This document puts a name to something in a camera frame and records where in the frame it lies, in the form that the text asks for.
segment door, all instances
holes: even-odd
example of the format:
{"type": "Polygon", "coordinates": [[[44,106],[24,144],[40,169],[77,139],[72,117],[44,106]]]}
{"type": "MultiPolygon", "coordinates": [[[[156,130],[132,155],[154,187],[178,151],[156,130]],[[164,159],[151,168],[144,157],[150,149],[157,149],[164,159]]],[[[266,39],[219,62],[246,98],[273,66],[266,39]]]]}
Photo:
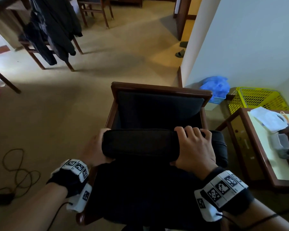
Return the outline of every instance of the door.
{"type": "Polygon", "coordinates": [[[177,32],[178,32],[178,40],[181,40],[183,35],[183,30],[186,22],[186,18],[188,15],[188,10],[190,6],[190,2],[192,0],[180,0],[180,7],[177,14],[177,32]]]}

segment black cable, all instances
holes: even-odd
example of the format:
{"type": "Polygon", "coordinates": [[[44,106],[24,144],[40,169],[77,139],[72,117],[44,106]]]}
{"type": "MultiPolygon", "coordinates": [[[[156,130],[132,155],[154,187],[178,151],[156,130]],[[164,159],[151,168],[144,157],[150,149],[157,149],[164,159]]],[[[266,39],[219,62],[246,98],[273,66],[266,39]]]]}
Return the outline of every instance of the black cable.
{"type": "Polygon", "coordinates": [[[47,231],[49,231],[49,229],[51,228],[52,224],[54,223],[54,220],[55,220],[56,216],[58,215],[58,213],[59,213],[60,209],[61,209],[61,208],[62,208],[62,207],[65,205],[65,204],[70,204],[70,205],[73,205],[73,204],[72,204],[72,203],[70,203],[70,202],[65,202],[65,203],[62,203],[62,204],[61,204],[61,206],[59,207],[59,209],[57,210],[56,214],[54,215],[54,218],[52,219],[52,221],[51,221],[51,223],[50,223],[50,225],[49,225],[49,227],[48,227],[47,231]]]}
{"type": "Polygon", "coordinates": [[[282,212],[280,212],[280,213],[275,213],[275,214],[273,214],[273,215],[271,215],[271,216],[269,216],[269,217],[263,218],[262,220],[255,222],[254,224],[252,224],[252,225],[250,225],[250,226],[247,226],[247,227],[244,228],[244,229],[241,229],[241,228],[240,228],[232,219],[230,219],[229,217],[226,217],[226,216],[224,216],[224,215],[222,215],[222,214],[219,214],[219,213],[216,213],[216,215],[217,215],[217,216],[220,216],[220,217],[225,217],[227,220],[229,220],[229,221],[231,221],[233,224],[235,224],[235,225],[239,228],[239,230],[247,231],[247,230],[250,230],[250,229],[256,227],[257,225],[260,225],[260,224],[262,224],[263,222],[266,222],[266,221],[268,221],[268,220],[270,220],[270,219],[272,219],[272,218],[275,218],[275,217],[277,217],[277,216],[282,216],[282,215],[285,215],[285,214],[288,214],[288,213],[289,213],[289,209],[288,209],[288,210],[285,210],[285,211],[282,211],[282,212]]]}
{"type": "Polygon", "coordinates": [[[14,172],[14,171],[15,171],[15,172],[16,172],[16,173],[15,173],[15,177],[14,177],[14,183],[15,183],[16,187],[15,187],[15,189],[12,189],[12,188],[10,188],[10,187],[3,187],[3,188],[0,188],[0,190],[8,189],[10,193],[14,193],[14,194],[15,194],[17,188],[20,188],[20,189],[26,189],[26,188],[27,188],[27,190],[26,190],[23,194],[21,194],[21,195],[19,195],[19,196],[15,196],[14,198],[19,198],[19,197],[22,197],[22,196],[24,196],[25,194],[27,194],[27,192],[30,190],[31,186],[33,186],[35,183],[37,183],[38,180],[39,180],[40,177],[41,177],[41,173],[40,173],[39,171],[36,171],[36,170],[28,171],[28,170],[25,169],[25,168],[21,168],[22,162],[23,162],[23,159],[24,159],[24,154],[25,154],[25,151],[24,151],[22,148],[14,148],[14,149],[11,149],[11,150],[9,150],[7,153],[5,153],[5,155],[4,155],[3,159],[2,159],[2,162],[1,162],[3,168],[4,168],[6,171],[8,171],[8,172],[14,172]],[[21,153],[22,153],[20,163],[19,163],[18,168],[9,169],[9,168],[6,166],[6,164],[5,164],[5,158],[7,157],[8,154],[10,154],[10,153],[12,153],[12,152],[15,152],[15,151],[21,151],[21,153]],[[24,171],[24,172],[26,172],[27,174],[25,175],[25,177],[24,177],[20,182],[18,182],[18,173],[19,173],[20,171],[24,171]],[[32,173],[33,173],[33,172],[37,172],[37,173],[38,173],[38,178],[37,178],[35,181],[33,181],[33,177],[32,177],[32,173]],[[29,186],[22,186],[22,183],[24,182],[24,180],[27,178],[28,175],[29,175],[29,177],[30,177],[30,185],[29,185],[29,186]]]}

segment hand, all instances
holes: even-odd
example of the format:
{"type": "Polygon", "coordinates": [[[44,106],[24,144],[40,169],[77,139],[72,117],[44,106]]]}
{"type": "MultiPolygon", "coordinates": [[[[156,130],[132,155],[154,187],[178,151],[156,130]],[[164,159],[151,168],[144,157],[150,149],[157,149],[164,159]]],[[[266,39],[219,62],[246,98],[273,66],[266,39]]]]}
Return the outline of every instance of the hand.
{"type": "Polygon", "coordinates": [[[97,136],[94,136],[86,145],[80,160],[84,162],[88,167],[98,166],[104,163],[111,163],[114,159],[106,157],[102,151],[103,135],[110,129],[100,129],[97,136]]]}
{"type": "Polygon", "coordinates": [[[176,127],[180,144],[179,158],[172,162],[177,168],[192,172],[200,180],[204,180],[213,169],[217,168],[211,139],[212,133],[205,129],[187,126],[176,127]]]}

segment slipper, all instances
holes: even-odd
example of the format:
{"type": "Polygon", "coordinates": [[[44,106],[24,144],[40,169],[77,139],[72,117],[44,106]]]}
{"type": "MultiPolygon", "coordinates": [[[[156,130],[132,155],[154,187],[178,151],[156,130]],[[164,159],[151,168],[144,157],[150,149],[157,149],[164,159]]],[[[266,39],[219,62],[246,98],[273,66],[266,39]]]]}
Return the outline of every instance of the slipper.
{"type": "Polygon", "coordinates": [[[182,49],[180,52],[176,53],[175,55],[177,58],[182,58],[182,57],[184,57],[184,54],[185,54],[185,50],[182,49]]]}
{"type": "Polygon", "coordinates": [[[186,48],[186,47],[187,47],[187,44],[188,44],[188,41],[181,41],[181,42],[180,42],[180,47],[186,48]]]}

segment yellow basket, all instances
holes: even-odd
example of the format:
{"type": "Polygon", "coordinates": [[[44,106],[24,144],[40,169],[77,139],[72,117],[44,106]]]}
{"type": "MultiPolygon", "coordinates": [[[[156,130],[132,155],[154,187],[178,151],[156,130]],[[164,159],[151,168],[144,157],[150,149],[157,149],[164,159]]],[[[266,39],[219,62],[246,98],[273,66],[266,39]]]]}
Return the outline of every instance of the yellow basket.
{"type": "Polygon", "coordinates": [[[236,96],[229,103],[230,113],[239,108],[257,108],[269,110],[289,110],[289,106],[276,90],[254,87],[237,87],[236,96]]]}

